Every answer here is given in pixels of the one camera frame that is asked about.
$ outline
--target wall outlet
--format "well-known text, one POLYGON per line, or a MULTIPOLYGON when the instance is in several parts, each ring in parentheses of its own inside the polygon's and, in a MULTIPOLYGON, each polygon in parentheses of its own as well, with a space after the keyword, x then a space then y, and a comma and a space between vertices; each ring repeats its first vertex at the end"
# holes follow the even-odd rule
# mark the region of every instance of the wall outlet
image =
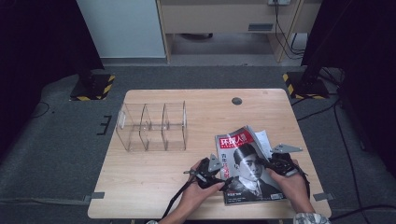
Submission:
POLYGON ((277 2, 277 4, 279 6, 287 6, 290 5, 290 0, 268 0, 268 5, 269 6, 274 6, 275 2, 277 2))

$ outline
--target black round hole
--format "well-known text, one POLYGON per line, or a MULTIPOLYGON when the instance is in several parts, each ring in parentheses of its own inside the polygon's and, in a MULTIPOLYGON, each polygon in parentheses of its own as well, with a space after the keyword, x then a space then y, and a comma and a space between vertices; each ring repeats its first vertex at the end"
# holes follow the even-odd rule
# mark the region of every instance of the black round hole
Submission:
POLYGON ((242 99, 239 97, 234 97, 231 102, 233 102, 234 105, 241 105, 242 104, 242 99))

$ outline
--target person's arm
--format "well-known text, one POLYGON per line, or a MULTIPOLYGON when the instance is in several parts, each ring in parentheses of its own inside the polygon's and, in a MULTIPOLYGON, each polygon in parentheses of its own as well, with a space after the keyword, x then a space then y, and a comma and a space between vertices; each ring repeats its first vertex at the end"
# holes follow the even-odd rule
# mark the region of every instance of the person's arm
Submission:
POLYGON ((266 169, 268 174, 282 188, 286 198, 290 200, 291 206, 297 213, 294 223, 304 224, 330 224, 329 219, 321 214, 316 214, 312 203, 306 192, 305 182, 300 174, 292 176, 278 175, 271 169, 266 169))
MULTIPOLYGON (((195 170, 199 161, 191 167, 195 170)), ((206 198, 213 195, 215 192, 219 191, 224 186, 224 183, 218 183, 207 189, 201 189, 197 182, 192 182, 188 188, 186 188, 182 195, 180 202, 174 211, 172 211, 168 216, 163 218, 160 224, 179 224, 183 223, 189 215, 191 215, 206 198)))

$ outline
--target wire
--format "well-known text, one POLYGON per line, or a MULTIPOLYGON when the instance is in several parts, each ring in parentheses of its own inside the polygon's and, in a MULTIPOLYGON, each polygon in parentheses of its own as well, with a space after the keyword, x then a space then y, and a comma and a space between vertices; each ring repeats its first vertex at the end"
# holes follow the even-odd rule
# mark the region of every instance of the wire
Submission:
POLYGON ((168 216, 169 211, 172 208, 172 205, 174 204, 175 200, 178 198, 178 196, 180 196, 180 194, 186 189, 188 188, 193 182, 195 181, 195 178, 192 178, 191 180, 187 181, 183 187, 181 187, 181 189, 175 194, 175 196, 171 199, 171 201, 168 204, 168 207, 166 208, 166 211, 163 213, 163 218, 165 218, 166 216, 168 216))
POLYGON ((32 116, 32 117, 31 117, 31 119, 37 119, 37 118, 40 118, 41 116, 43 116, 43 115, 47 114, 47 112, 49 112, 49 110, 50 110, 50 105, 49 105, 48 103, 45 103, 45 102, 42 102, 42 101, 40 101, 40 102, 38 102, 38 103, 39 103, 39 104, 46 105, 46 106, 47 106, 47 109, 46 109, 46 111, 44 111, 43 113, 41 113, 41 114, 39 114, 39 115, 32 116))
POLYGON ((291 106, 297 105, 298 103, 300 103, 300 102, 302 102, 302 101, 304 101, 304 100, 306 100, 306 99, 308 99, 308 98, 301 99, 301 100, 299 100, 299 101, 297 101, 297 102, 291 104, 291 106))
MULTIPOLYGON (((352 172, 353 184, 355 185, 355 192, 356 192, 356 197, 358 199, 359 209, 362 209, 361 195, 359 193, 358 181, 356 180, 355 168, 353 166, 353 162, 352 162, 352 159, 350 157, 349 149, 347 147, 347 142, 346 142, 346 139, 344 137, 343 130, 341 129, 340 121, 338 120, 337 110, 336 110, 336 106, 335 105, 333 106, 333 112, 334 112, 334 116, 335 116, 335 121, 337 122, 338 131, 341 134, 341 138, 343 140, 344 148, 346 149, 346 155, 347 155, 347 158, 349 160, 349 166, 350 166, 350 170, 352 172)), ((361 210, 361 214, 363 215, 364 220, 366 221, 366 223, 370 223, 369 219, 367 218, 366 214, 364 213, 364 210, 361 210)))
POLYGON ((297 121, 301 121, 301 120, 303 120, 303 119, 308 119, 308 118, 311 118, 311 117, 314 116, 314 115, 318 115, 318 114, 321 114, 321 113, 323 113, 323 112, 326 112, 326 111, 332 109, 332 107, 335 106, 339 101, 340 101, 340 98, 338 98, 331 106, 329 106, 329 107, 327 107, 327 108, 324 108, 324 109, 321 109, 321 110, 319 110, 318 112, 315 112, 315 113, 306 115, 306 116, 304 116, 304 117, 302 117, 302 118, 300 118, 300 119, 297 119, 297 121))
POLYGON ((393 206, 393 205, 389 205, 389 204, 377 204, 377 205, 371 205, 371 206, 362 207, 362 208, 360 208, 360 209, 356 209, 356 210, 354 210, 354 211, 345 213, 345 214, 340 215, 340 216, 338 216, 338 217, 331 217, 331 218, 329 218, 329 220, 330 220, 330 221, 334 221, 334 220, 336 220, 336 219, 340 219, 340 218, 343 218, 343 217, 351 216, 351 215, 356 214, 356 213, 359 213, 359 212, 361 212, 361 211, 372 210, 372 209, 376 209, 376 208, 393 208, 393 209, 396 210, 396 206, 393 206))
POLYGON ((274 5, 275 5, 275 13, 276 13, 275 37, 276 37, 277 42, 278 42, 279 45, 282 47, 283 51, 285 52, 285 54, 286 54, 286 56, 287 56, 288 58, 290 58, 290 59, 292 59, 292 60, 299 60, 299 59, 302 59, 303 57, 298 57, 298 58, 292 58, 292 57, 290 57, 289 54, 288 54, 288 52, 286 51, 285 45, 283 45, 283 44, 281 43, 281 41, 279 40, 279 38, 277 37, 277 27, 279 27, 280 33, 283 35, 283 38, 285 38, 285 40, 286 40, 286 41, 285 41, 286 46, 289 48, 290 52, 293 53, 293 54, 295 54, 295 55, 300 55, 300 56, 301 56, 302 54, 304 55, 303 52, 295 52, 295 51, 293 50, 293 48, 290 47, 289 42, 288 42, 288 39, 286 38, 285 33, 283 32, 282 27, 281 27, 280 24, 279 24, 279 19, 278 19, 278 14, 279 14, 279 3, 277 2, 277 0, 274 1, 274 5))
POLYGON ((354 188, 355 188, 356 196, 357 196, 357 199, 358 199, 359 209, 356 209, 356 210, 354 210, 354 211, 345 213, 345 214, 340 215, 340 216, 338 216, 338 217, 330 217, 329 220, 330 220, 330 221, 334 221, 334 220, 336 220, 336 219, 340 219, 340 218, 343 218, 343 217, 348 217, 348 216, 351 216, 351 215, 356 214, 356 213, 361 213, 361 214, 363 215, 363 218, 364 218, 364 220, 366 221, 366 223, 370 224, 371 222, 369 221, 369 219, 368 219, 368 217, 366 216, 366 214, 364 213, 364 211, 366 211, 366 210, 372 210, 372 209, 376 209, 376 208, 392 208, 392 209, 395 209, 395 210, 396 210, 396 206, 389 205, 389 204, 377 204, 377 205, 371 205, 371 206, 365 206, 365 207, 362 206, 362 203, 361 203, 361 195, 360 195, 360 193, 359 193, 358 181, 357 181, 357 179, 356 179, 355 169, 354 169, 353 162, 352 162, 352 159, 351 159, 351 156, 350 156, 350 153, 349 153, 349 149, 348 149, 348 147, 347 147, 347 142, 346 142, 346 139, 345 139, 345 137, 344 137, 343 131, 342 131, 342 129, 341 129, 341 125, 340 125, 340 122, 339 122, 339 119, 338 119, 338 116, 337 116, 337 112, 336 112, 336 105, 337 105, 337 103, 338 103, 339 101, 340 101, 340 98, 338 98, 338 99, 335 101, 335 103, 332 104, 332 106, 330 106, 330 107, 328 107, 328 108, 325 108, 325 109, 322 109, 322 110, 320 110, 319 112, 313 113, 313 114, 311 114, 311 115, 309 115, 309 116, 305 116, 305 117, 303 117, 302 119, 307 119, 307 118, 309 118, 309 117, 311 117, 311 116, 313 116, 313 115, 322 113, 322 112, 324 112, 324 111, 329 110, 330 108, 333 108, 333 113, 334 113, 335 121, 336 121, 336 123, 337 123, 338 131, 339 131, 340 134, 341 134, 341 138, 342 138, 342 140, 343 140, 344 148, 346 149, 346 154, 347 154, 347 157, 348 157, 349 166, 350 166, 350 170, 351 170, 352 177, 353 177, 354 188))
POLYGON ((328 80, 329 80, 332 84, 334 84, 334 85, 337 86, 337 87, 340 87, 340 86, 341 86, 341 83, 343 82, 343 79, 342 79, 342 75, 343 75, 343 74, 341 74, 340 80, 337 80, 337 79, 335 79, 334 75, 330 72, 329 68, 327 68, 327 67, 322 67, 321 69, 329 76, 329 79, 328 79, 328 80))
POLYGON ((291 49, 293 49, 293 50, 299 50, 299 51, 302 52, 302 54, 304 54, 305 49, 295 49, 295 48, 293 47, 294 42, 295 42, 295 40, 296 40, 296 37, 297 37, 297 33, 294 34, 294 37, 293 37, 293 39, 291 40, 291 45, 290 45, 290 46, 291 46, 291 49))

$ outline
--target wooden table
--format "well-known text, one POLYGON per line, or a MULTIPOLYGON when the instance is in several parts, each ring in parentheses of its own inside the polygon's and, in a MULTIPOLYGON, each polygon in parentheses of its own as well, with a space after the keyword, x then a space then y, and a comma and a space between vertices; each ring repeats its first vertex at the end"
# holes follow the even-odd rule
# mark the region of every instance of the wooden table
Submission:
MULTIPOLYGON (((233 132, 244 125, 250 125, 255 132, 265 130, 272 147, 279 143, 302 147, 302 152, 291 156, 308 173, 311 193, 323 192, 288 95, 283 90, 139 90, 128 91, 124 103, 180 101, 186 102, 187 149, 127 152, 114 132, 95 188, 95 192, 104 192, 105 196, 92 199, 89 217, 161 218, 169 201, 188 179, 183 172, 211 153, 217 155, 215 135, 233 132), (241 98, 242 104, 234 105, 234 97, 241 98)), ((311 202, 318 213, 331 215, 327 201, 316 202, 311 195, 311 202)), ((225 206, 223 195, 218 192, 189 219, 281 219, 293 216, 289 201, 225 206)))

